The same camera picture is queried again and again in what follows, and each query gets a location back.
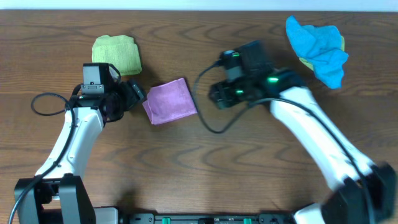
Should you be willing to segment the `purple microfibre cloth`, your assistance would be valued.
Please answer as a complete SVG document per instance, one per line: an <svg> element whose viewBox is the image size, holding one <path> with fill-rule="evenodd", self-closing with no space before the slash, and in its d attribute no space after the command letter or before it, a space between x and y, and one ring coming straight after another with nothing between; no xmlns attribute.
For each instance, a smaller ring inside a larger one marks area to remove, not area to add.
<svg viewBox="0 0 398 224"><path fill-rule="evenodd" d="M184 78L152 87L146 101L143 102L143 107L153 125L197 114Z"/></svg>

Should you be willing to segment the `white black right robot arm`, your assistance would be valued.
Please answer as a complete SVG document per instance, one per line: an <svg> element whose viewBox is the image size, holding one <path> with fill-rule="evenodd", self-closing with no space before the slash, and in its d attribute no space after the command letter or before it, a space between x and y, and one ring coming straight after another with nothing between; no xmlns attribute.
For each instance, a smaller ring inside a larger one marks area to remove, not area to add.
<svg viewBox="0 0 398 224"><path fill-rule="evenodd" d="M326 202L294 212L295 223L380 223L393 216L394 169L376 165L353 146L297 73L275 68L259 41L222 52L216 65L226 72L209 92L218 108L267 105L320 168L332 194Z"/></svg>

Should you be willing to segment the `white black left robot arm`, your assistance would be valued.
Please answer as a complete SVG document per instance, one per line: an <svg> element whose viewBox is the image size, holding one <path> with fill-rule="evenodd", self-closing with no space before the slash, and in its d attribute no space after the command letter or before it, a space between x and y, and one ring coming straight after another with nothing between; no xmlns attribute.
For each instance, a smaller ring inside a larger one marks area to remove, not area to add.
<svg viewBox="0 0 398 224"><path fill-rule="evenodd" d="M119 223L115 207L94 207L82 178L96 139L108 123L146 99L134 80L110 63L83 65L83 81L61 98L65 121L47 160L32 178L19 179L8 222Z"/></svg>

